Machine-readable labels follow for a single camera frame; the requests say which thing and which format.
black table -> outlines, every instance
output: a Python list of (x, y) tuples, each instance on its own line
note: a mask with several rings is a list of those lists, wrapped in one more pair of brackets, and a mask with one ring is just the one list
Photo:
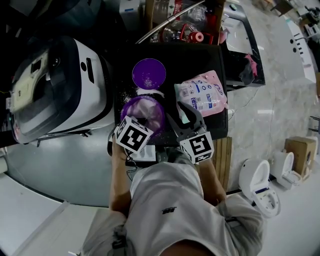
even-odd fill
[[(151, 94), (151, 96), (173, 118), (179, 118), (174, 84), (215, 70), (227, 95), (224, 64), (219, 46), (195, 43), (150, 43), (127, 46), (119, 50), (115, 73), (114, 118), (116, 124), (120, 122), (120, 113), (128, 98), (137, 96), (138, 87), (132, 80), (132, 70), (139, 61), (147, 58), (159, 60), (165, 66), (166, 78), (159, 88), (159, 91), (164, 93), (164, 99), (158, 94)], [(226, 109), (218, 114), (204, 117), (204, 122), (213, 140), (227, 136), (228, 111)], [(177, 137), (167, 118), (164, 129), (150, 139), (148, 144), (167, 147), (178, 145)]]

purple bowl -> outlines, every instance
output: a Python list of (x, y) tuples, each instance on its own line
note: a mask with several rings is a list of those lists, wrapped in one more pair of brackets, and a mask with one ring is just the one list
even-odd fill
[(140, 60), (132, 70), (132, 80), (142, 89), (158, 89), (165, 79), (165, 66), (154, 58)]
[(149, 96), (145, 96), (145, 95), (141, 95), (141, 96), (137, 96), (137, 97), (132, 98), (123, 106), (123, 108), (121, 110), (121, 114), (120, 114), (120, 120), (122, 121), (125, 118), (125, 116), (135, 117), (135, 118), (141, 118), (141, 117), (143, 118), (144, 116), (141, 116), (140, 114), (138, 116), (135, 116), (135, 113), (133, 113), (134, 109), (133, 108), (130, 109), (131, 106), (138, 104), (138, 101), (140, 101), (140, 100), (149, 100), (149, 101), (152, 101), (153, 103), (155, 103), (154, 116), (157, 117), (157, 119), (151, 119), (151, 120), (153, 120), (154, 122), (158, 122), (159, 127), (155, 128), (154, 126), (152, 126), (151, 124), (154, 122), (150, 122), (150, 119), (145, 124), (145, 127), (147, 127), (148, 129), (153, 131), (153, 134), (152, 134), (152, 137), (153, 137), (153, 136), (157, 135), (165, 125), (165, 110), (160, 105), (160, 103), (158, 101), (156, 101), (154, 98), (149, 97)]

tile floor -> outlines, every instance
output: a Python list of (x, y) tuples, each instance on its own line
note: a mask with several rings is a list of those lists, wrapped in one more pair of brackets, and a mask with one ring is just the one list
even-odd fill
[[(228, 93), (228, 136), (233, 141), (229, 191), (238, 188), (240, 166), (246, 159), (270, 158), (283, 148), (286, 138), (307, 135), (309, 116), (320, 114), (315, 84), (286, 81), (270, 31), (277, 15), (250, 0), (240, 4), (258, 44), (266, 85)], [(39, 148), (32, 144), (8, 147), (9, 174), (73, 204), (108, 206), (111, 159), (106, 150), (111, 128), (95, 130), (88, 138), (72, 135), (42, 141)]]

hand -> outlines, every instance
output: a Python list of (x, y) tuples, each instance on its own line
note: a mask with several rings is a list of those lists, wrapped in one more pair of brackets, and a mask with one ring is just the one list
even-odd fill
[(122, 162), (126, 162), (127, 155), (125, 153), (125, 149), (116, 143), (116, 137), (113, 135), (112, 138), (112, 164), (118, 164)]

pink package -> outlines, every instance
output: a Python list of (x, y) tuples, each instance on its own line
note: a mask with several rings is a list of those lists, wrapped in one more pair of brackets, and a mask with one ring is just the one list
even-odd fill
[(175, 84), (175, 96), (181, 101), (199, 110), (203, 117), (214, 115), (228, 108), (227, 96), (214, 70)]

